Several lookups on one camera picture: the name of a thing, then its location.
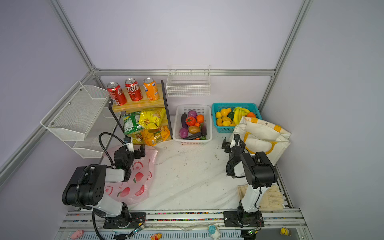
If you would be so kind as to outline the pink plastic grocery bag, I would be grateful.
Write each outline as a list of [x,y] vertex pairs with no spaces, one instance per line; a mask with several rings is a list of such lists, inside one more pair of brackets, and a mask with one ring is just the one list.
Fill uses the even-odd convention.
[[145,157],[134,161],[131,167],[132,173],[127,182],[105,184],[105,195],[128,206],[138,204],[148,198],[155,178],[158,151],[154,147],[145,146],[145,152]]

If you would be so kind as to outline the white canvas tote bag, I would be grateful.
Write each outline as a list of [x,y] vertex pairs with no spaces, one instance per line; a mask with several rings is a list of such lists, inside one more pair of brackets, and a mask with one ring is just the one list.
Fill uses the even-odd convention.
[[275,165],[291,144],[289,138],[292,133],[258,118],[242,117],[230,137],[231,147],[235,145],[235,134],[240,135],[249,153],[264,152]]

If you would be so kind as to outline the red cola can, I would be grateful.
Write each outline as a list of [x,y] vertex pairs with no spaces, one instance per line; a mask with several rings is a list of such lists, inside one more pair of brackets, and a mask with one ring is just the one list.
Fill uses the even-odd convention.
[[143,99],[139,84],[134,78],[125,80],[125,86],[132,101],[138,102]]
[[107,85],[107,90],[112,98],[113,102],[117,106],[122,106],[127,103],[127,99],[123,93],[122,87],[116,82],[110,82]]

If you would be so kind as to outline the orange soda can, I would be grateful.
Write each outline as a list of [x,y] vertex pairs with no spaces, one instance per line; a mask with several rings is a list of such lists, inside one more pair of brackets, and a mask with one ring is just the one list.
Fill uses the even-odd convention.
[[157,101],[159,99],[159,91],[157,88],[157,84],[153,78],[144,79],[143,83],[147,99],[149,101]]

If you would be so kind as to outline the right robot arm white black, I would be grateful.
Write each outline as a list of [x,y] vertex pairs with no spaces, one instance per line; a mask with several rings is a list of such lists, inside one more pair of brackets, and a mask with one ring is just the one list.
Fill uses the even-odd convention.
[[223,140],[222,149],[229,154],[226,174],[233,179],[245,178],[247,189],[239,201],[235,211],[224,212],[225,227],[265,226],[261,212],[263,195],[278,180],[278,173],[265,152],[251,153],[239,134],[235,134],[233,142]]

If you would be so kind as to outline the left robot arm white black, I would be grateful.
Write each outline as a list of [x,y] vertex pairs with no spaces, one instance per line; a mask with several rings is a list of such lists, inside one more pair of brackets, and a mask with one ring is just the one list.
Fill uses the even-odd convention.
[[[103,144],[103,136],[115,138],[122,144],[113,157]],[[140,145],[136,150],[130,137],[120,139],[108,132],[100,133],[98,140],[110,165],[90,164],[77,167],[62,194],[63,204],[91,211],[92,221],[95,222],[96,217],[105,219],[104,226],[107,229],[143,227],[146,214],[131,214],[127,204],[114,200],[105,193],[105,185],[126,183],[131,177],[134,161],[146,155],[145,146]]]

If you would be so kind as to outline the green snack bag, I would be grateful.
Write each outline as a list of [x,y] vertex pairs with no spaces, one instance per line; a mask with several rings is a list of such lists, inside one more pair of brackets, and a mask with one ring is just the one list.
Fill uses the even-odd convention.
[[143,129],[139,123],[140,115],[141,112],[133,112],[123,116],[123,128],[125,135],[130,135]]

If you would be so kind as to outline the teal plastic fruit basket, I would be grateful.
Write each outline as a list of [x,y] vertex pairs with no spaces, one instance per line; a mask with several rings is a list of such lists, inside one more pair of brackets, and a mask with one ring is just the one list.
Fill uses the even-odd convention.
[[262,116],[260,114],[260,111],[256,104],[254,103],[214,103],[212,105],[212,110],[214,114],[214,124],[217,128],[217,131],[219,133],[232,133],[235,127],[220,127],[217,125],[217,118],[216,118],[216,112],[219,112],[221,109],[228,109],[231,108],[232,110],[235,109],[235,107],[242,107],[245,109],[250,110],[252,113],[254,113],[258,119],[262,119]]

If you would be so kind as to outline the banana bunch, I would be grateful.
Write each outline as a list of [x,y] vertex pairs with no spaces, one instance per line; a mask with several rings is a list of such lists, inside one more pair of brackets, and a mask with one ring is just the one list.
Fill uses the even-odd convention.
[[247,116],[250,113],[248,109],[244,109],[241,107],[236,107],[234,111],[233,122],[235,125],[238,125],[242,119],[242,117]]

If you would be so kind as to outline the orange fruit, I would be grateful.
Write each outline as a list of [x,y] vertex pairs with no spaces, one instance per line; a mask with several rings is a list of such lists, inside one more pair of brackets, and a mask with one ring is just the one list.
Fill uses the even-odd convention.
[[247,114],[247,117],[249,117],[249,118],[256,118],[257,116],[254,113],[250,112],[250,113]]

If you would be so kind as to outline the yellow pear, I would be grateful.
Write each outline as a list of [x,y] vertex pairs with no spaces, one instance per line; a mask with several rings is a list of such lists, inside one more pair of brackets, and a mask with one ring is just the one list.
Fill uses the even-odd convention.
[[222,117],[227,117],[229,113],[232,112],[232,109],[231,108],[227,108],[227,109],[221,109],[220,113],[222,115]]

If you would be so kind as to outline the yellow chips bag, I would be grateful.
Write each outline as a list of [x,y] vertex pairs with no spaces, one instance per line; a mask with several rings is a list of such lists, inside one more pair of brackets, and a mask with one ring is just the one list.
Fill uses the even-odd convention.
[[144,129],[158,129],[166,114],[165,108],[145,109],[141,111],[139,124]]

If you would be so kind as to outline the brown potato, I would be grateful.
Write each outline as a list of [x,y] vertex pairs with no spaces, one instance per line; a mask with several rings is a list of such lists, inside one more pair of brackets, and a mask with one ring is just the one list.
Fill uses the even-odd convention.
[[201,132],[200,127],[189,126],[189,133],[191,133],[192,135],[193,135],[193,134],[200,133],[200,132]]

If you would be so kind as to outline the small orange vegetable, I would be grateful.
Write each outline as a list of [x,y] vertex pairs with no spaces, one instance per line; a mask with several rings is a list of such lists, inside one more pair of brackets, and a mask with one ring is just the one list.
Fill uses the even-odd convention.
[[196,121],[197,121],[197,123],[201,124],[205,121],[205,117],[203,115],[197,115]]

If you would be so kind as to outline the white plastic vegetable basket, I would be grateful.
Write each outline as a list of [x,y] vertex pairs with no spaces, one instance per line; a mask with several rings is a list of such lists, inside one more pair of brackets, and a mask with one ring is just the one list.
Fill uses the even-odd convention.
[[[199,140],[184,140],[180,137],[179,131],[182,128],[182,115],[188,114],[189,111],[195,111],[197,115],[204,116],[203,129],[206,136]],[[176,109],[175,123],[173,124],[173,140],[181,145],[204,145],[213,139],[212,131],[212,111],[207,105],[179,105]]]

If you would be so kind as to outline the red tomato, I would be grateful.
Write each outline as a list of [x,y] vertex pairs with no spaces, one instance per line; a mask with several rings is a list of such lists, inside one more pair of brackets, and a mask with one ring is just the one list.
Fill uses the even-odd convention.
[[186,118],[186,124],[188,126],[194,126],[196,124],[196,122],[197,122],[196,119],[194,117],[192,117],[192,116],[188,116]]

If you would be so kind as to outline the wooden two-tier shelf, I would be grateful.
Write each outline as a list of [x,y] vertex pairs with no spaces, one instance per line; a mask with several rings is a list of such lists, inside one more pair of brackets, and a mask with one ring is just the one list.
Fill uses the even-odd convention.
[[160,98],[156,101],[148,100],[144,87],[140,87],[140,90],[143,94],[143,99],[140,101],[137,101],[137,102],[132,101],[126,89],[123,89],[123,93],[126,95],[126,98],[127,98],[127,102],[124,105],[118,106],[114,103],[113,100],[110,100],[108,108],[122,132],[124,132],[124,128],[123,128],[123,125],[120,123],[120,117],[117,117],[117,113],[121,113],[122,115],[124,115],[132,112],[142,111],[144,109],[165,108],[167,120],[163,120],[162,125],[166,124],[166,126],[168,126],[170,130],[170,136],[167,139],[167,141],[171,141],[173,139],[172,137],[173,130],[172,130],[172,124],[171,124],[170,111],[168,107],[168,101],[167,101],[166,85],[164,81],[161,80],[161,82],[157,84],[157,86],[158,86]]

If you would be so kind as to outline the purple onion top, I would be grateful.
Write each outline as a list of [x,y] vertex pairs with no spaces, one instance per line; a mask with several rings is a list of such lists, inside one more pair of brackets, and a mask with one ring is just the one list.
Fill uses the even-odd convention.
[[196,111],[189,111],[189,112],[188,112],[188,116],[189,116],[189,117],[193,117],[193,118],[196,118],[196,117],[197,117],[197,115],[198,115],[198,114],[197,114],[197,112],[196,112]]

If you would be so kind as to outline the dark eggplant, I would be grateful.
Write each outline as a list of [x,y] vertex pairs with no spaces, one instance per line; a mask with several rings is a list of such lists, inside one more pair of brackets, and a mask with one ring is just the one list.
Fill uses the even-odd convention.
[[187,114],[182,114],[181,116],[181,124],[182,124],[182,128],[188,130],[189,126],[187,125],[186,123],[186,119],[187,119],[188,115]]

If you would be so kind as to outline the blue white toy figure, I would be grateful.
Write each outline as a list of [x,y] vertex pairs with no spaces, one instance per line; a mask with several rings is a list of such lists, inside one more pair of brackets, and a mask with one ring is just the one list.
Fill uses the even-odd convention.
[[213,240],[220,240],[221,239],[221,233],[215,225],[210,225],[208,227],[208,230],[209,230],[209,233],[210,233],[211,238]]

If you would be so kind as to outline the orange bear toy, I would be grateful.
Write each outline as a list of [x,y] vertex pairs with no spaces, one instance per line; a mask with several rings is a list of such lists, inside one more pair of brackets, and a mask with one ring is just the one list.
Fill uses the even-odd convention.
[[161,240],[162,237],[163,237],[162,233],[156,233],[156,234],[151,235],[150,240]]

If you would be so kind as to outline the yellow minion toy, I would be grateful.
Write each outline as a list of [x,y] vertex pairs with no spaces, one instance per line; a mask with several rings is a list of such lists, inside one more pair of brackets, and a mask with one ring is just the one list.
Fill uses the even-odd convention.
[[292,236],[292,232],[291,232],[291,230],[288,229],[288,228],[281,228],[281,229],[280,229],[280,234],[281,234],[282,236],[288,236],[288,237],[291,237],[291,236]]

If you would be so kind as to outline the white mesh wall rack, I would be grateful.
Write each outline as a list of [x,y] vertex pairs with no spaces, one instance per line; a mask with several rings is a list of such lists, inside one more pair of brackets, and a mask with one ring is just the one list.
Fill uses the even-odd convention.
[[99,134],[113,133],[117,121],[109,109],[107,90],[77,82],[46,116],[41,125],[84,159],[103,156]]

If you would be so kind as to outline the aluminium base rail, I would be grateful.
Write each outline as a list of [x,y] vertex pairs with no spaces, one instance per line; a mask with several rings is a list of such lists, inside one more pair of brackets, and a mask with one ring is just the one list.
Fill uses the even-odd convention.
[[162,234],[164,240],[211,240],[213,229],[221,240],[259,238],[261,231],[271,229],[293,231],[297,240],[313,238],[300,209],[263,212],[250,224],[239,223],[231,210],[132,211],[131,215],[130,225],[118,228],[103,218],[92,219],[90,211],[68,212],[55,238],[70,240],[81,231],[80,240],[128,239],[129,234],[132,240],[148,240],[154,234]]

